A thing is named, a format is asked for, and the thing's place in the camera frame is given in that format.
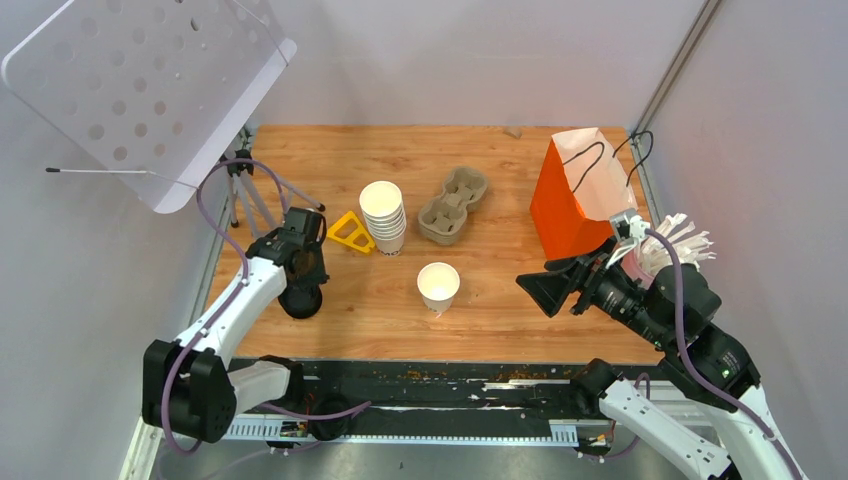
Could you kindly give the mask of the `single white paper cup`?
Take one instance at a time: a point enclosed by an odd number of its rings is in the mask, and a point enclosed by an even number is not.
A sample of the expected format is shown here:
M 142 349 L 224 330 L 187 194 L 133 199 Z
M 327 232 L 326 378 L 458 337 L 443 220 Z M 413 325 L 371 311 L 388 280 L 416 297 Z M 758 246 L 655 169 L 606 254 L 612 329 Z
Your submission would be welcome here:
M 416 279 L 425 306 L 439 315 L 447 311 L 457 294 L 461 280 L 456 269 L 444 262 L 424 266 Z

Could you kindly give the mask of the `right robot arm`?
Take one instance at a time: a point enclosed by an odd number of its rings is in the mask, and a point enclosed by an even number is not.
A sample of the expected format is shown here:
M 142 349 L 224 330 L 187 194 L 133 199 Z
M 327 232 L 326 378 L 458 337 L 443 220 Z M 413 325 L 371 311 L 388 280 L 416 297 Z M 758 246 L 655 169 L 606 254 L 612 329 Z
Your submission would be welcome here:
M 646 392 L 600 358 L 574 377 L 573 408 L 630 429 L 690 479 L 804 478 L 770 414 L 751 356 L 712 322 L 720 298 L 665 237 L 649 234 L 671 263 L 646 287 L 612 262 L 614 239 L 589 254 L 549 261 L 543 271 L 519 275 L 516 282 L 549 317 L 576 294 L 572 314 L 596 307 L 650 343 L 663 355 L 660 370 L 695 402 L 723 444 L 705 440 L 658 410 Z

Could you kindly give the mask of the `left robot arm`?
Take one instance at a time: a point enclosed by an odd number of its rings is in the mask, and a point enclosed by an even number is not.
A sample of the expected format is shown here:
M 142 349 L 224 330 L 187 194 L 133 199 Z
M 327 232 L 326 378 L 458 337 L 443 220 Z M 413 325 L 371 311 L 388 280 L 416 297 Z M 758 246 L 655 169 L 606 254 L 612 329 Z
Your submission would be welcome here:
M 322 247 L 326 219 L 292 207 L 282 226 L 256 240 L 246 265 L 213 305 L 174 340 L 153 341 L 143 356 L 141 416 L 151 426 L 215 443 L 235 416 L 271 402 L 283 413 L 306 400 L 300 363 L 266 355 L 229 368 L 236 348 L 265 308 L 278 302 L 293 319 L 321 308 L 329 276 Z

